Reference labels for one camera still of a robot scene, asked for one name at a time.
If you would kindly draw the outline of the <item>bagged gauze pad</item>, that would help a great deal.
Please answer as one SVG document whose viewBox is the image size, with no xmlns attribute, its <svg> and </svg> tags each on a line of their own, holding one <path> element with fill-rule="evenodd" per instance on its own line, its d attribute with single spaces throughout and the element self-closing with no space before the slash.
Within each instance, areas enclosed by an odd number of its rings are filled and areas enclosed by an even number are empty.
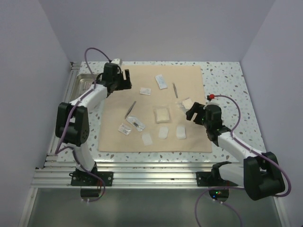
<svg viewBox="0 0 303 227">
<path fill-rule="evenodd" d="M 165 106 L 155 107 L 153 109 L 156 123 L 167 123 L 170 122 L 169 108 Z"/>
</svg>

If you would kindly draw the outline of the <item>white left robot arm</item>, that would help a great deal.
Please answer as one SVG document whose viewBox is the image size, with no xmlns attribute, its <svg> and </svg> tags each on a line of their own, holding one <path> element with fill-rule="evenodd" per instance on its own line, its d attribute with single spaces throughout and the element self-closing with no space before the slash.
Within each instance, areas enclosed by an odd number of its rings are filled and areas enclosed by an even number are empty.
<svg viewBox="0 0 303 227">
<path fill-rule="evenodd" d="M 71 149 L 78 170 L 83 171 L 81 179 L 92 186 L 98 181 L 98 173 L 93 171 L 96 164 L 90 154 L 87 140 L 89 137 L 89 111 L 93 110 L 114 91 L 131 89 L 129 70 L 122 70 L 122 60 L 114 59 L 105 63 L 103 72 L 93 77 L 90 88 L 75 100 L 58 106 L 55 135 L 60 140 L 55 154 L 58 155 L 66 148 Z"/>
</svg>

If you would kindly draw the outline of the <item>bagged white gloves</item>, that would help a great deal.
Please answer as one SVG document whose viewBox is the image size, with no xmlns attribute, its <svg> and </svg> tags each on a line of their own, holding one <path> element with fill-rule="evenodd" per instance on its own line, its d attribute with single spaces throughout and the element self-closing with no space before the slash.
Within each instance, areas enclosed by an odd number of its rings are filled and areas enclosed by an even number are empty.
<svg viewBox="0 0 303 227">
<path fill-rule="evenodd" d="M 192 99 L 190 97 L 177 101 L 176 105 L 184 112 L 186 113 L 188 110 L 190 110 L 192 108 L 192 106 L 194 105 L 194 102 L 192 101 Z"/>
</svg>

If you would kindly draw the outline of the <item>clear packet with black item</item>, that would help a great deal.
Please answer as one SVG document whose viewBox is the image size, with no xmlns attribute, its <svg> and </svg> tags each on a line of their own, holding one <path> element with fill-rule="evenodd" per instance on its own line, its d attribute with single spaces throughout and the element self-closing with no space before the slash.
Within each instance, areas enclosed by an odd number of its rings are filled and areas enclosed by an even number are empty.
<svg viewBox="0 0 303 227">
<path fill-rule="evenodd" d="M 145 125 L 135 116 L 128 116 L 127 122 L 134 126 L 138 132 L 142 132 L 145 129 Z"/>
</svg>

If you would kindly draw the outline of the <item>white gauze roll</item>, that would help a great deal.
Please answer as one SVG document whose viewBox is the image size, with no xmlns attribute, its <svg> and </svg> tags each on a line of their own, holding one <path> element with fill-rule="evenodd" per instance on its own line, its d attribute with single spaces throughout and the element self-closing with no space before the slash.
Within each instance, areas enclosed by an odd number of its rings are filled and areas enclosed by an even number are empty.
<svg viewBox="0 0 303 227">
<path fill-rule="evenodd" d="M 149 133 L 143 133 L 142 134 L 142 140 L 145 146 L 150 146 L 152 145 L 152 138 Z"/>
<path fill-rule="evenodd" d="M 169 132 L 169 128 L 168 127 L 160 127 L 158 138 L 161 139 L 161 140 L 166 139 L 167 136 L 168 136 L 168 132 Z"/>
<path fill-rule="evenodd" d="M 182 126 L 182 125 L 178 125 L 176 127 L 176 137 L 179 139 L 179 140 L 183 140 L 186 138 L 186 128 L 185 126 Z"/>
</svg>

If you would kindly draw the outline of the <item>white blue sterile pouch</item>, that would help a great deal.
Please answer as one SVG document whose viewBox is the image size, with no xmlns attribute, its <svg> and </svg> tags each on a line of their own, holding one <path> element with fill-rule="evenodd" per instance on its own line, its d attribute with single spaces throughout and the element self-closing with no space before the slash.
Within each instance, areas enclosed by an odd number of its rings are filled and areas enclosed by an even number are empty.
<svg viewBox="0 0 303 227">
<path fill-rule="evenodd" d="M 165 82 L 165 79 L 162 74 L 155 76 L 155 79 L 160 90 L 168 88 L 167 83 Z"/>
</svg>

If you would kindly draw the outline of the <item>steel tweezers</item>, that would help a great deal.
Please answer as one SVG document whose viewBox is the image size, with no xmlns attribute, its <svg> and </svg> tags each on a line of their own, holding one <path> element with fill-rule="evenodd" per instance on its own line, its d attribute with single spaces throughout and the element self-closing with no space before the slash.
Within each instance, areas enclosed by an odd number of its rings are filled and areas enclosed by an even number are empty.
<svg viewBox="0 0 303 227">
<path fill-rule="evenodd" d="M 173 89 L 174 89 L 175 97 L 178 99 L 178 92 L 177 92 L 176 85 L 175 85 L 175 83 L 174 83 L 174 82 L 172 83 L 172 85 L 173 85 Z"/>
<path fill-rule="evenodd" d="M 129 107 L 129 109 L 127 110 L 127 112 L 126 112 L 126 114 L 125 114 L 125 119 L 128 117 L 128 115 L 130 114 L 130 112 L 132 111 L 132 109 L 133 109 L 133 107 L 135 106 L 135 104 L 136 104 L 136 101 L 134 101 L 133 103 L 132 103 L 132 105 Z"/>
</svg>

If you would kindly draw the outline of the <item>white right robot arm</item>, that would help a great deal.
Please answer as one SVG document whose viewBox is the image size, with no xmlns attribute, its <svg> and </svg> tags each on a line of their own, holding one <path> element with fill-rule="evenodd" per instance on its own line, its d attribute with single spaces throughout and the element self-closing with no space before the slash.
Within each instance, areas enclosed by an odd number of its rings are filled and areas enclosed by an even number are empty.
<svg viewBox="0 0 303 227">
<path fill-rule="evenodd" d="M 254 201 L 274 196 L 285 190 L 282 171 L 272 152 L 263 153 L 249 147 L 223 124 L 222 110 L 218 105 L 195 102 L 186 112 L 188 121 L 202 125 L 208 139 L 217 147 L 228 151 L 239 164 L 230 161 L 216 163 L 210 172 L 197 172 L 198 186 L 241 186 Z"/>
</svg>

